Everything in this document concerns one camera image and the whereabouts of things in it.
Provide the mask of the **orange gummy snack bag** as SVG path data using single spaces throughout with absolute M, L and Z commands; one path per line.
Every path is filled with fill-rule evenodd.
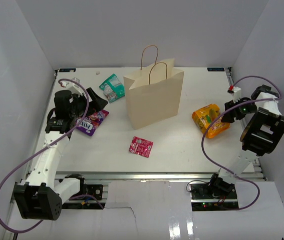
M 220 115 L 220 108 L 216 104 L 209 104 L 192 113 L 192 119 L 202 133 L 208 129 L 209 125 Z M 221 122 L 219 118 L 208 130 L 206 138 L 212 139 L 218 134 L 230 128 L 230 123 Z

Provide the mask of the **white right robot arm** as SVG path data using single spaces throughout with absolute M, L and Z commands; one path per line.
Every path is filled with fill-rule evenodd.
M 222 116 L 223 123 L 233 123 L 253 114 L 243 130 L 240 142 L 241 151 L 226 169 L 213 174 L 208 184 L 208 195 L 217 200 L 234 191 L 236 177 L 257 157 L 271 153 L 284 134 L 284 116 L 278 109 L 279 93 L 270 86 L 261 85 L 251 97 L 242 97 L 241 88 L 231 86 L 228 90 L 233 100 L 224 104 L 229 110 Z

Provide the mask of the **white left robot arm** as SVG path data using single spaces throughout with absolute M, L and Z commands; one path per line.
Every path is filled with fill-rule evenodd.
M 56 171 L 62 152 L 68 145 L 69 132 L 82 116 L 101 111 L 107 101 L 91 88 L 87 89 L 90 102 L 85 94 L 74 90 L 60 90 L 55 93 L 55 107 L 50 110 L 45 128 L 47 150 L 39 154 L 34 169 L 24 184 L 14 187 L 14 198 L 24 219 L 57 220 L 63 204 L 70 198 L 81 200 L 87 195 L 87 186 L 81 174 L 70 174 L 55 184 Z

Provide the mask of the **purple Fox's candy bag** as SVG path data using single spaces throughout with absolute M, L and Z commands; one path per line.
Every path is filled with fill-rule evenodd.
M 91 137 L 108 115 L 109 112 L 104 109 L 99 112 L 95 112 L 92 115 L 85 117 L 77 126 L 77 130 Z

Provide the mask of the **beige paper bag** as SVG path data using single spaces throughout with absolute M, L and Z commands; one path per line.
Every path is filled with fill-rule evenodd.
M 178 114 L 184 71 L 174 67 L 175 59 L 157 60 L 125 76 L 128 118 L 137 130 Z

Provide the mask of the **teal snack packet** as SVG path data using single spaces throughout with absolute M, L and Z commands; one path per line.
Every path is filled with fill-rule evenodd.
M 124 85 L 119 81 L 115 74 L 112 74 L 106 80 L 104 80 L 99 85 L 99 88 L 103 91 L 110 103 L 125 96 Z

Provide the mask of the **left XDOF label sticker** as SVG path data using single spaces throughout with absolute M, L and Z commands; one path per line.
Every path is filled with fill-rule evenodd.
M 74 73 L 76 71 L 76 68 L 60 68 L 60 73 Z

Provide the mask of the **xdof label sticker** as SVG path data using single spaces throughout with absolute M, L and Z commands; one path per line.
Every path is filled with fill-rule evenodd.
M 76 71 L 76 68 L 60 68 L 60 73 L 74 73 Z
M 223 67 L 208 67 L 207 70 L 209 72 L 224 72 L 225 71 Z

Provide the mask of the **right XDOF label sticker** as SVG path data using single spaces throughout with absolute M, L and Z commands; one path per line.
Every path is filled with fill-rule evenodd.
M 208 67 L 207 70 L 209 72 L 224 72 L 225 71 L 223 67 Z

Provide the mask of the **red snack packet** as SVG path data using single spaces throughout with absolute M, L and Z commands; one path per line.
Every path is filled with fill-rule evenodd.
M 134 136 L 129 146 L 129 152 L 145 158 L 149 158 L 152 147 L 152 141 Z

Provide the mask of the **aluminium front frame rail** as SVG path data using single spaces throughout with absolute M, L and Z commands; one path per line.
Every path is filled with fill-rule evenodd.
M 88 181 L 188 181 L 209 180 L 213 173 L 195 172 L 83 172 Z

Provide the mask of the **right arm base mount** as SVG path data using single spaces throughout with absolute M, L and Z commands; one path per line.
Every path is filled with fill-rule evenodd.
M 187 183 L 186 191 L 190 194 L 193 212 L 232 211 L 239 209 L 235 189 L 227 195 L 214 196 L 213 193 L 209 192 L 207 182 L 192 180 Z

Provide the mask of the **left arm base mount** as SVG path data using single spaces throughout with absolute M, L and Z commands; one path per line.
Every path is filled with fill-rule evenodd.
M 74 194 L 68 202 L 64 203 L 62 209 L 68 210 L 102 210 L 103 185 L 87 184 L 83 175 L 69 174 L 65 179 L 74 178 L 80 180 L 80 190 Z

